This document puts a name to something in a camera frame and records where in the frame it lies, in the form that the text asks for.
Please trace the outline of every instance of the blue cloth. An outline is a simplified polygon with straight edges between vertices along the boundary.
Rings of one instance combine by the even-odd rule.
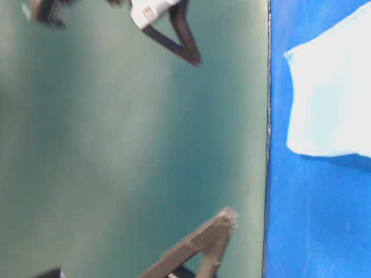
[[[371,159],[313,158],[287,148],[293,86],[283,56],[367,2],[271,1],[272,136],[264,277],[371,276]]]

